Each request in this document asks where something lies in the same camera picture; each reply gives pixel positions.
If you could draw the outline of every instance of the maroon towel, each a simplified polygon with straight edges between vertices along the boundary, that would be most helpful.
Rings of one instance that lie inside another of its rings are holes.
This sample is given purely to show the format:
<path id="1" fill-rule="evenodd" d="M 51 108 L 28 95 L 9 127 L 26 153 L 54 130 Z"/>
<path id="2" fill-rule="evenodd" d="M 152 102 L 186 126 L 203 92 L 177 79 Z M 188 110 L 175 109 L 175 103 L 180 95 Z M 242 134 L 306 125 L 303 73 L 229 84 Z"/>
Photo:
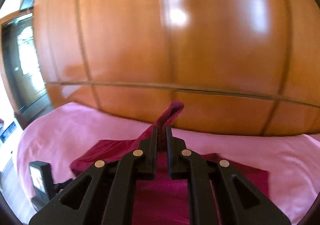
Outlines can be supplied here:
<path id="1" fill-rule="evenodd" d="M 126 153 L 137 149 L 142 139 L 150 138 L 154 126 L 158 127 L 157 151 L 165 151 L 165 126 L 170 125 L 182 110 L 183 103 L 179 101 L 172 102 L 169 108 L 135 140 L 100 140 L 83 156 L 71 163 L 71 170 L 75 176 L 78 176 L 99 159 L 103 159 L 107 163 L 120 160 Z"/>
<path id="2" fill-rule="evenodd" d="M 153 126 L 158 127 L 158 155 L 156 178 L 137 181 L 132 224 L 181 225 L 189 224 L 189 200 L 186 180 L 170 180 L 167 170 L 165 126 L 170 125 L 183 110 L 181 102 L 172 102 L 155 123 L 135 140 L 100 140 L 83 156 L 71 163 L 71 170 L 78 176 L 95 161 L 117 161 L 126 153 L 138 148 L 142 139 L 151 137 Z M 217 161 L 217 154 L 203 156 Z M 268 172 L 233 163 L 253 184 L 268 196 Z"/>

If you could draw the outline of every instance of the bed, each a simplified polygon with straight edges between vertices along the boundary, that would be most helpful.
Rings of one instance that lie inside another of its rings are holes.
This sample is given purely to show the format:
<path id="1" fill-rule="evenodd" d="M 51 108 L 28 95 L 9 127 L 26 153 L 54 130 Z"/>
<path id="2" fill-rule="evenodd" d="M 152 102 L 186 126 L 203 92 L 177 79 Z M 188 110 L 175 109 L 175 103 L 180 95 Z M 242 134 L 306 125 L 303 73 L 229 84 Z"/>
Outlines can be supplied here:
<path id="1" fill-rule="evenodd" d="M 13 162 L 29 199 L 34 195 L 28 164 L 52 165 L 54 182 L 74 177 L 70 164 L 101 139 L 132 140 L 150 126 L 72 102 L 35 120 L 23 132 Z M 320 134 L 293 137 L 214 135 L 172 129 L 187 148 L 269 172 L 269 197 L 297 224 L 320 191 Z"/>

